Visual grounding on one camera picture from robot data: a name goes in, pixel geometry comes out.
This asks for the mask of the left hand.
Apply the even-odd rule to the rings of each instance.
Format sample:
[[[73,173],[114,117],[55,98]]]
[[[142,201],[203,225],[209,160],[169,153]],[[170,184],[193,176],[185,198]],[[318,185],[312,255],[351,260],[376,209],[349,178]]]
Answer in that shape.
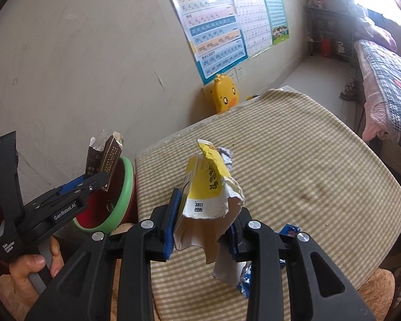
[[[59,242],[52,236],[51,237],[51,277],[56,277],[64,265],[63,257]],[[29,281],[28,277],[32,273],[38,273],[46,267],[46,260],[40,254],[28,254],[19,257],[12,262],[9,266],[10,277],[13,283],[13,289],[18,297],[21,298],[23,303],[31,307],[38,299],[38,292]]]

